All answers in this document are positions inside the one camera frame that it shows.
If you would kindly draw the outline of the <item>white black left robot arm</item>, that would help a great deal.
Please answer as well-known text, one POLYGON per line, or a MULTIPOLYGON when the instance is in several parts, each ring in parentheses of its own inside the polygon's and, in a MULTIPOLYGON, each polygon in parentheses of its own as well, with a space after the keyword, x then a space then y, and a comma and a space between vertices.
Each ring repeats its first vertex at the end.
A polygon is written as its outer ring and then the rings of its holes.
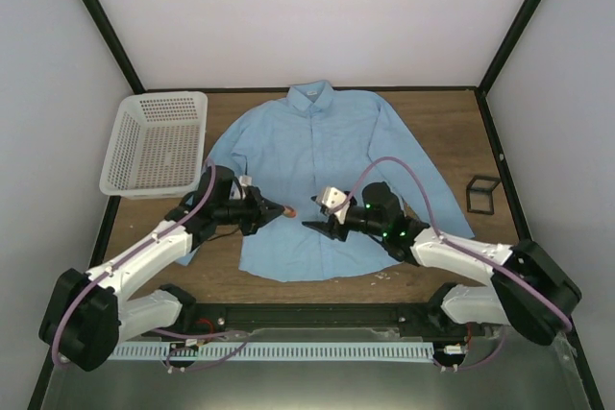
POLYGON ((196 326, 194 299, 175 285, 135 298, 135 292, 171 263, 208 242, 220 226, 256 234, 283 216, 286 206, 223 166, 206 168, 187 193, 144 238, 84 272, 68 269, 56 281, 38 337, 53 363, 84 371, 101 366, 121 343, 153 330, 177 337, 196 326))

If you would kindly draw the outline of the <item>light blue button shirt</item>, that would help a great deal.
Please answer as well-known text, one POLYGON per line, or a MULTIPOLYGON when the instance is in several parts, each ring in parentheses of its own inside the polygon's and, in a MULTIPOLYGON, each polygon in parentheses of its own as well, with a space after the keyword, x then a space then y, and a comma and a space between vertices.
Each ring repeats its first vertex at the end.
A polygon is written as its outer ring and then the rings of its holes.
POLYGON ((239 269, 281 282, 356 277, 395 261, 376 242, 351 233, 339 242, 304 227, 319 212, 312 201, 326 186, 349 191, 374 160, 368 182, 386 182, 423 221, 470 238, 454 193, 420 143, 380 95, 337 91, 326 81, 299 84, 285 97, 234 121, 209 152, 217 165, 247 175, 261 194, 290 205, 297 217, 278 218, 242 241, 239 269))

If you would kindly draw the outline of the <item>orange white round brooch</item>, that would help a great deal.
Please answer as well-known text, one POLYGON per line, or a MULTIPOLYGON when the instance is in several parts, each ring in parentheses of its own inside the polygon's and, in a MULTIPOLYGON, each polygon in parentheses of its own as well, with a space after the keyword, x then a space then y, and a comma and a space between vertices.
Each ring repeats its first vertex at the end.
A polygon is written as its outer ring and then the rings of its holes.
POLYGON ((297 212, 296 212, 296 210, 295 210, 294 208, 289 207, 289 206, 286 206, 286 207, 284 208, 283 215, 284 215, 285 217, 288 217, 288 218, 294 218, 294 217, 296 217, 296 216, 297 216, 297 212))

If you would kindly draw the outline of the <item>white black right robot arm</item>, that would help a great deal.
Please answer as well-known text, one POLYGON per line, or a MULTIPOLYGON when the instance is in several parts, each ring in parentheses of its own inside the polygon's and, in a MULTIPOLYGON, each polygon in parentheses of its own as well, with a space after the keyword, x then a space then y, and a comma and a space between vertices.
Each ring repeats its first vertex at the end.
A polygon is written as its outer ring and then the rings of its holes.
POLYGON ((548 346, 558 333, 571 330, 580 289, 536 242, 489 244, 438 230, 406 215, 384 182, 368 184, 361 197, 358 202, 325 187, 313 201, 327 219, 306 221, 305 227, 341 242, 361 233, 398 262, 473 280, 473 287, 446 289, 428 310, 433 333, 447 336, 466 323, 512 326, 532 343, 548 346))

